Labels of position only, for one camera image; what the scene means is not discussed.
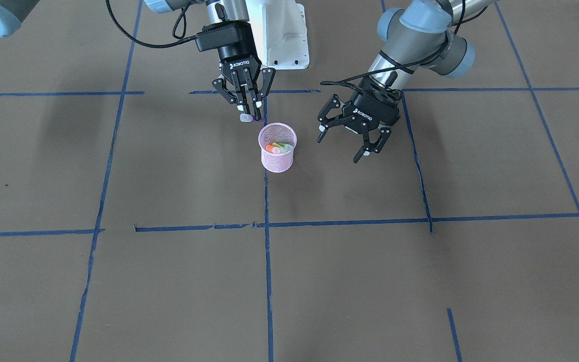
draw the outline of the brown floor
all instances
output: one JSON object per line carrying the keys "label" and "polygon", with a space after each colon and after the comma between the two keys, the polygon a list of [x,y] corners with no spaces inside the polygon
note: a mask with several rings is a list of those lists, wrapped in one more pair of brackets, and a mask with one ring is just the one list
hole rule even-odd
{"label": "brown floor", "polygon": [[[579,0],[462,26],[473,69],[418,71],[357,165],[351,132],[315,142],[349,94],[319,82],[367,70],[383,2],[300,2],[312,64],[267,101],[298,136],[282,174],[198,92],[214,52],[134,49],[99,1],[0,39],[0,360],[579,360]],[[176,16],[143,7],[140,39]]]}

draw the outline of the robotiq logo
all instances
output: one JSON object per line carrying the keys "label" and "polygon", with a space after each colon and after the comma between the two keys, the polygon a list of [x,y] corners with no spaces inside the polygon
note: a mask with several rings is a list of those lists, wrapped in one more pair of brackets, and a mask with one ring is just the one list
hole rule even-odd
{"label": "robotiq logo", "polygon": [[367,114],[361,112],[358,108],[354,108],[354,111],[352,111],[352,113],[356,113],[362,117],[366,117],[368,119],[368,121],[372,121],[372,117],[368,116]]}
{"label": "robotiq logo", "polygon": [[242,62],[237,62],[234,64],[229,64],[229,69],[234,69],[237,66],[243,66],[249,64],[249,60],[243,60]]}

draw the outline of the purple object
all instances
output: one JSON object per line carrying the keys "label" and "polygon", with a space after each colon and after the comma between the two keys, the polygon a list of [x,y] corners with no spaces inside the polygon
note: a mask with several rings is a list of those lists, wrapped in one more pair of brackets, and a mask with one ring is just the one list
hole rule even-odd
{"label": "purple object", "polygon": [[[264,126],[258,134],[258,144],[260,146],[260,161],[267,171],[280,173],[285,172],[294,162],[294,149],[296,148],[296,132],[292,127],[283,123],[272,123]],[[265,149],[267,145],[273,143],[285,143],[292,145],[292,150],[287,153],[271,153]]]}

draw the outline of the robotic arm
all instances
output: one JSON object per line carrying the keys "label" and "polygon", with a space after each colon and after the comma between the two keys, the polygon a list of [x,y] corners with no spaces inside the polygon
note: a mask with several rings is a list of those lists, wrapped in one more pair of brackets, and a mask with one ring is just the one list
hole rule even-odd
{"label": "robotic arm", "polygon": [[[385,44],[369,71],[339,82],[321,83],[349,87],[354,89],[354,94],[346,103],[336,94],[331,96],[317,116],[321,131],[317,142],[323,140],[330,128],[345,126],[363,136],[363,146],[354,156],[354,163],[362,156],[381,152],[391,135],[391,126],[400,119],[402,89],[416,69],[427,68],[450,78],[464,75],[473,65],[475,50],[457,35],[457,30],[470,20],[469,16],[483,12],[494,2],[413,0],[406,10],[386,11],[377,27]],[[457,25],[455,32],[448,28],[453,25]],[[359,78],[359,85],[350,83]],[[334,109],[340,109],[341,114],[328,117]],[[373,130],[379,130],[379,138],[370,142]]]}
{"label": "robotic arm", "polygon": [[[262,99],[269,94],[274,68],[261,70],[245,0],[145,0],[157,13],[205,3],[210,25],[193,37],[199,51],[218,50],[221,76],[212,82],[218,93],[243,112],[242,121],[259,120]],[[262,75],[262,85],[257,80]],[[247,94],[251,96],[251,108]]]}
{"label": "robotic arm", "polygon": [[[38,2],[39,0],[0,0],[0,37],[8,37],[18,30]],[[229,103],[236,105],[243,112],[241,121],[259,120],[262,99],[269,94],[276,70],[274,68],[261,69],[262,63],[256,51],[246,0],[144,0],[144,2],[156,13],[181,10],[182,13],[177,23],[181,19],[186,22],[185,13],[188,7],[205,4],[211,21],[209,25],[190,37],[184,37],[184,35],[178,37],[174,34],[177,41],[159,45],[143,43],[131,36],[115,19],[110,2],[106,0],[115,25],[135,43],[150,48],[170,48],[195,41],[199,51],[218,50],[221,75],[212,82],[213,87]],[[296,4],[294,4],[294,11],[296,13],[290,14],[290,18],[291,16],[299,18],[299,9]],[[257,81],[261,75],[262,84],[259,86]]]}

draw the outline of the marker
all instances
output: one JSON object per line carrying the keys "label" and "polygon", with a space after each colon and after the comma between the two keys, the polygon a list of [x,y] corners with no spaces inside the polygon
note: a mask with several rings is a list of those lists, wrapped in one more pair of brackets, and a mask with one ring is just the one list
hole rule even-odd
{"label": "marker", "polygon": [[268,144],[265,149],[271,153],[280,153],[280,148],[274,147],[271,144]]}
{"label": "marker", "polygon": [[281,152],[281,153],[287,153],[287,149],[285,149],[285,147],[281,146],[280,144],[278,144],[278,143],[273,143],[273,144],[271,144],[271,145],[274,146],[274,147],[278,147],[278,149],[280,149],[280,152]]}
{"label": "marker", "polygon": [[281,147],[285,148],[285,151],[287,151],[287,152],[290,152],[290,151],[292,151],[292,149],[294,149],[294,147],[293,147],[291,144],[280,143],[280,142],[278,142],[278,144],[279,144]]}

